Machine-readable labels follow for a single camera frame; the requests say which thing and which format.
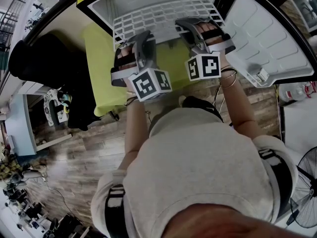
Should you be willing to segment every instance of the shoulder strap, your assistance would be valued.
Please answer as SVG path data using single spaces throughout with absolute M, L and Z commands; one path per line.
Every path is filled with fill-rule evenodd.
M 115 185 L 109 190 L 105 206 L 105 221 L 111 238 L 129 238 L 124 218 L 123 185 Z
M 279 216 L 283 213 L 292 195 L 293 181 L 291 172 L 283 158 L 278 156 L 273 150 L 260 150 L 259 155 L 264 162 L 274 197 L 277 198 L 277 195 L 279 195 L 279 209 L 277 209 L 277 216 Z

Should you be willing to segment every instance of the plastic bottle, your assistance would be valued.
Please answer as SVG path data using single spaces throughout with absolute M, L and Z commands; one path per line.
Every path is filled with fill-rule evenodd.
M 316 82 L 298 82 L 290 84 L 281 84 L 279 86 L 280 99 L 289 101 L 301 101 L 305 98 L 311 98 L 311 94 L 316 92 Z

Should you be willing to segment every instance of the hand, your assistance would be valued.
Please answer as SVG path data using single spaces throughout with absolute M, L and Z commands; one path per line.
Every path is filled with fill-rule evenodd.
M 210 30 L 216 29 L 216 27 L 210 23 L 200 23 L 196 25 L 196 28 L 200 33 L 208 32 Z M 214 37 L 214 38 L 210 38 L 206 40 L 206 43 L 208 45 L 213 45 L 213 44 L 217 44 L 221 42 L 223 42 L 223 39 L 221 37 Z M 226 59 L 224 50 L 220 52 L 220 64 L 221 64 L 221 68 L 224 68 L 230 65 Z
M 132 53 L 135 52 L 135 50 L 132 49 L 131 47 L 127 47 L 127 48 L 121 50 L 121 53 L 118 55 L 118 59 L 127 56 L 131 51 L 132 51 Z M 135 64 L 128 64 L 128 65 L 121 66 L 121 67 L 119 67 L 119 70 L 132 68 L 134 66 L 136 66 L 136 63 Z M 124 80 L 125 84 L 127 85 L 127 90 L 130 91 L 130 92 L 134 92 L 134 89 L 133 89 L 133 86 L 132 86 L 130 80 L 128 78 L 124 78 L 123 80 Z

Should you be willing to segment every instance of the open refrigerator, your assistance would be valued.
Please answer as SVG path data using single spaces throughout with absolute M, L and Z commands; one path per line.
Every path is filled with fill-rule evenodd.
M 227 59 L 255 87 L 317 80 L 313 50 L 268 0 L 77 0 L 77 7 L 113 36 L 114 50 L 145 30 L 157 44 L 180 38 L 176 19 L 208 17 L 230 34 L 236 50 Z M 260 70 L 267 80 L 256 78 Z

